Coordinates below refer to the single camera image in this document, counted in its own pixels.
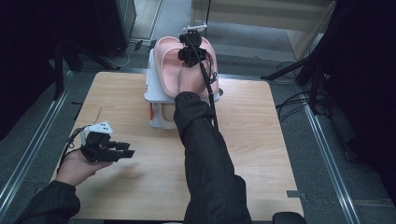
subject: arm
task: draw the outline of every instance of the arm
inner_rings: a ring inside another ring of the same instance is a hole
[[[33,197],[15,223],[67,223],[79,211],[76,186],[111,162],[89,162],[80,150],[69,153],[55,180]]]
[[[196,92],[202,91],[196,67],[182,68],[174,121],[185,148],[185,171],[191,194],[184,223],[251,223],[246,184],[234,174],[223,136],[212,125],[212,108]]]
[[[15,223],[67,223],[79,211],[74,186],[52,181],[29,202]]]

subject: black sleeve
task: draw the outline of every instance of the black sleeve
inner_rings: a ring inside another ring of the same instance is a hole
[[[212,125],[212,108],[193,92],[175,98],[174,121],[185,148],[185,169],[191,201],[184,224],[252,223],[246,183],[234,174],[221,133]]]
[[[15,223],[67,223],[79,207],[75,187],[52,181],[35,195]]]

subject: pink slipper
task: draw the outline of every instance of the pink slipper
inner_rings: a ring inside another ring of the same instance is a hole
[[[178,76],[183,62],[178,59],[178,52],[184,48],[179,40],[172,36],[166,36],[157,41],[154,47],[154,61],[157,67],[159,80],[165,94],[176,97],[178,92]],[[216,54],[210,43],[202,37],[201,49],[206,49],[207,59],[211,62],[212,72],[218,72]],[[214,93],[219,91],[219,82],[216,80],[211,84]],[[204,90],[201,97],[207,97],[207,90]]]

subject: black stand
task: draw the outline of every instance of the black stand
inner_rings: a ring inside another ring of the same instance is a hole
[[[63,58],[73,71],[81,71],[82,62],[78,57],[77,52],[87,55],[95,62],[102,65],[105,69],[116,70],[110,63],[94,55],[89,50],[83,48],[81,45],[70,41],[61,40],[55,47],[55,95],[53,100],[57,100],[64,90],[64,63]]]
[[[325,66],[329,65],[329,61],[334,55],[333,49],[335,48],[333,46],[336,46],[337,41],[339,40],[338,34],[343,29],[343,21],[348,15],[350,9],[355,6],[356,2],[357,1],[352,1],[352,3],[346,4],[346,2],[338,1],[332,15],[332,19],[329,23],[329,27],[324,36],[320,39],[314,51],[299,62],[293,63],[292,65],[276,73],[273,73],[272,75],[262,77],[262,79],[274,80],[302,67],[303,69],[300,71],[295,81],[297,85],[303,86],[309,81],[309,79],[312,78],[309,106],[312,112],[317,114],[318,111],[316,110],[316,102],[318,84],[320,81],[319,78],[324,75],[324,72],[326,71]]]

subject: human hand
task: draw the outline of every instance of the human hand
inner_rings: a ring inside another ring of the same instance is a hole
[[[66,184],[77,186],[84,182],[91,175],[95,175],[96,171],[103,169],[113,162],[90,162],[82,155],[81,150],[69,153],[64,158],[64,163],[59,169],[59,173],[55,180]]]
[[[206,72],[209,74],[209,64],[207,60],[202,61]],[[183,64],[178,76],[178,91],[192,91],[197,94],[201,93],[205,89],[204,76],[202,75],[200,64],[196,64],[193,67],[188,67]]]

